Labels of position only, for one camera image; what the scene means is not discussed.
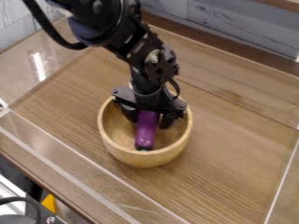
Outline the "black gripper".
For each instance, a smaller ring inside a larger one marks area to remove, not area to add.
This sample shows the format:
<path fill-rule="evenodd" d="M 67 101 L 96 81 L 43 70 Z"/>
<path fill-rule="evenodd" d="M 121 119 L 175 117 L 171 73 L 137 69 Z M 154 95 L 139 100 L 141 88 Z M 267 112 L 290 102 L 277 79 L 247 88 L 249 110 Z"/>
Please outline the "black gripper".
<path fill-rule="evenodd" d="M 151 94 L 141 94 L 133 86 L 121 86 L 113 90 L 113 96 L 118 102 L 126 118 L 135 123 L 138 120 L 139 110 L 150 110 L 163 114 L 159 128 L 169 129 L 177 119 L 183 117 L 187 109 L 186 102 L 181 99 L 181 89 L 173 93 L 166 86 L 162 86 Z"/>

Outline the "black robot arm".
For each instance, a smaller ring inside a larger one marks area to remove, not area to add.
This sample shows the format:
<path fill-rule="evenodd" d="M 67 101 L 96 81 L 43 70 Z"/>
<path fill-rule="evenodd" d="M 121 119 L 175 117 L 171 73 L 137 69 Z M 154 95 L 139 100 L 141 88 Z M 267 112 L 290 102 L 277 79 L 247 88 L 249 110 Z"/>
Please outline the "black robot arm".
<path fill-rule="evenodd" d="M 142 110 L 162 116 L 167 129 L 187 109 L 179 99 L 181 89 L 174 77 L 181 68 L 174 49 L 165 44 L 143 20 L 139 0 L 47 0 L 68 17 L 70 28 L 84 46 L 102 46 L 130 66 L 126 87 L 113 95 L 130 120 Z"/>

